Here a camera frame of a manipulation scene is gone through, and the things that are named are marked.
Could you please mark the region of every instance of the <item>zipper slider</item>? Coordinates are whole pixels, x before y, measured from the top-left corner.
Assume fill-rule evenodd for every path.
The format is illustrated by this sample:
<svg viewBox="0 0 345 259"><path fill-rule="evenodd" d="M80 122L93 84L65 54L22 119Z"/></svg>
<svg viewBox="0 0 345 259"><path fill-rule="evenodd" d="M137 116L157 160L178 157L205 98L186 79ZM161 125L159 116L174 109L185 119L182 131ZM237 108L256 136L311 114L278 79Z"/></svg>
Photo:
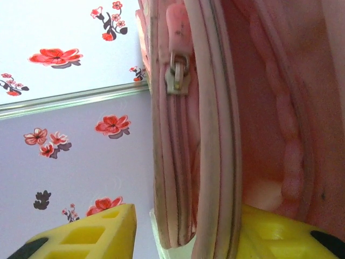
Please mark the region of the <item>zipper slider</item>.
<svg viewBox="0 0 345 259"><path fill-rule="evenodd" d="M170 68L165 73L168 94L188 94L190 56L193 42L187 10L184 4L172 4L167 8L169 32Z"/></svg>

